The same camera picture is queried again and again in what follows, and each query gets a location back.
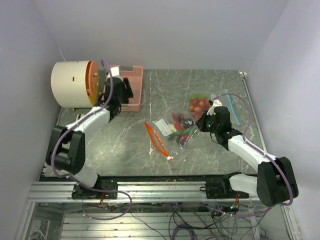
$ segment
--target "white wall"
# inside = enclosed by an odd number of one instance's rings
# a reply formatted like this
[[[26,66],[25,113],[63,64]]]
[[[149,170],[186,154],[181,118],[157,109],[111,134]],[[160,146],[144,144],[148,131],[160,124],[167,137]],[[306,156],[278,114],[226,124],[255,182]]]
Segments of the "white wall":
[[[320,221],[319,13],[318,0],[290,0],[247,75],[268,151],[292,162],[307,240],[319,239]]]
[[[58,111],[50,75],[60,52],[35,3],[0,7],[0,233],[14,239],[31,183],[41,174]]]
[[[35,0],[67,61],[248,71],[288,0]]]

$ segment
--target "marble tabletop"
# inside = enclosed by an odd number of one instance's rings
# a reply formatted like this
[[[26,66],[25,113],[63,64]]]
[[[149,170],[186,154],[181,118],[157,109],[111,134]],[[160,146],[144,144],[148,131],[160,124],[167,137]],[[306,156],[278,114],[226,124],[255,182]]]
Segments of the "marble tabletop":
[[[192,93],[215,94],[227,89],[248,100],[238,71],[148,69],[143,72],[141,107],[139,112],[121,112],[110,123],[91,135],[86,145],[86,164],[102,176],[163,176],[210,175],[255,171],[236,154],[211,141],[209,133],[196,132],[183,147],[159,134],[172,161],[168,161],[151,144],[145,123],[156,129],[152,121],[172,122],[172,112],[187,113]],[[234,112],[243,131],[248,123],[246,106],[231,97]],[[76,120],[77,114],[88,109],[63,109],[59,125]],[[247,138],[262,147],[252,116]],[[46,177],[53,176],[48,168]]]

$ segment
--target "floor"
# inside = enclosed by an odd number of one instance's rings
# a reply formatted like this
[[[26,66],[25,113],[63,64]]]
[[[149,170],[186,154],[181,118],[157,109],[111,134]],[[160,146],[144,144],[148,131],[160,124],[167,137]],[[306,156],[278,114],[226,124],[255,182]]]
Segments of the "floor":
[[[180,147],[164,137],[153,123],[164,119],[172,124],[172,113],[188,116],[190,96],[194,93],[218,95],[225,90],[248,100],[237,71],[144,70],[140,111],[122,112],[90,136],[85,149],[86,164],[102,176],[254,174],[240,157],[212,142],[208,133],[196,132],[184,147]],[[230,106],[226,96],[220,100],[223,105]],[[231,102],[233,127],[243,131],[248,123],[246,106],[236,97],[231,97]],[[77,114],[86,112],[88,109],[76,109],[75,112],[63,109],[59,125],[70,124],[76,120]],[[174,157],[172,161],[151,144],[144,122],[157,131],[169,155]],[[262,147],[254,121],[247,138]],[[50,167],[45,175],[53,177]]]

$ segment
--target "white label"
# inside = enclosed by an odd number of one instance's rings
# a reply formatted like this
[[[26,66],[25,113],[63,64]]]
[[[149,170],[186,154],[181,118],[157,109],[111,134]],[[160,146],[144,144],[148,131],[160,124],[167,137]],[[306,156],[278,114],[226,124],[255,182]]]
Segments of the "white label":
[[[172,131],[170,127],[166,124],[165,120],[160,119],[159,121],[152,121],[152,122],[158,127],[158,129],[161,131],[163,136],[166,137],[172,134]]]

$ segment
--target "red chili pepper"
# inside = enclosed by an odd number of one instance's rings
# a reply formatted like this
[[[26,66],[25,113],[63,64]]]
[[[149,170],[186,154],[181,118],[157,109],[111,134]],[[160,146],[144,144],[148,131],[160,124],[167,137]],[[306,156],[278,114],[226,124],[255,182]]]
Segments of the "red chili pepper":
[[[181,126],[180,122],[179,122],[179,119],[177,118],[177,116],[175,115],[175,113],[173,112],[172,113],[172,118],[173,118],[173,123],[174,123],[174,126],[175,128],[180,131],[180,130],[183,130],[184,128]],[[185,141],[183,142],[183,144],[185,144],[185,142],[189,139],[189,135],[188,134],[183,134],[182,135],[183,138],[185,139]]]

